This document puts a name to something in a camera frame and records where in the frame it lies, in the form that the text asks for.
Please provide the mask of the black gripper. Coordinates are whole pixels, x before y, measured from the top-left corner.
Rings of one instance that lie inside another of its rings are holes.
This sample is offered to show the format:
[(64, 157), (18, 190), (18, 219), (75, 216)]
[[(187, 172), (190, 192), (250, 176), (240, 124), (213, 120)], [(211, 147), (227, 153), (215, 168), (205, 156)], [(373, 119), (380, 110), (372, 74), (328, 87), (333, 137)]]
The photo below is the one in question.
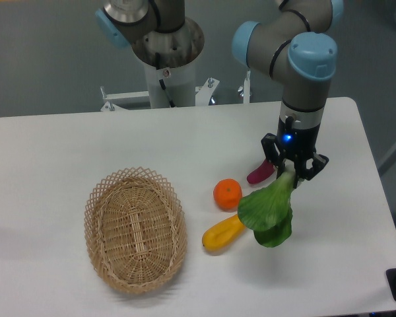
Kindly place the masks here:
[(313, 179), (329, 163), (329, 158), (315, 149), (322, 117), (323, 110), (281, 110), (277, 136), (267, 133), (261, 140), (265, 159), (274, 166), (277, 176), (284, 172), (286, 159), (294, 162), (294, 188)]

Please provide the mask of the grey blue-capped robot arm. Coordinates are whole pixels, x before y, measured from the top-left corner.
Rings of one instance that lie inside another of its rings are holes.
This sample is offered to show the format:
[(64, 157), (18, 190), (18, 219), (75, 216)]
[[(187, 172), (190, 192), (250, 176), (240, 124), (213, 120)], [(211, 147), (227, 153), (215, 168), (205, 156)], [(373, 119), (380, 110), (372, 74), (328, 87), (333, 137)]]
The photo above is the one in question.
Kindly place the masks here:
[[(247, 21), (235, 32), (232, 55), (249, 69), (282, 84), (276, 134), (262, 138), (265, 160), (247, 176), (258, 184), (281, 175), (292, 162), (297, 184), (328, 163), (315, 144), (337, 45), (326, 32), (340, 19), (342, 1), (279, 1), (271, 24)], [(95, 17), (113, 45), (131, 47), (145, 68), (153, 108), (194, 106), (195, 62), (204, 46), (199, 25), (185, 15), (183, 1), (106, 1)]]

